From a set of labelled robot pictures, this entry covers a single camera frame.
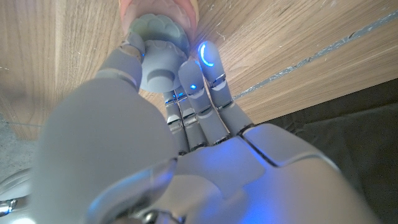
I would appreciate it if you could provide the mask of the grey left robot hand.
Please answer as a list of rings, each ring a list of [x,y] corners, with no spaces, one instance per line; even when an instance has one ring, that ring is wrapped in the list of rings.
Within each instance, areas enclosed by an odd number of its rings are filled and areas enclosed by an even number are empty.
[[[272,124],[229,116],[229,139],[179,155],[138,94],[145,59],[130,33],[50,115],[32,169],[35,222],[379,222],[329,158]]]

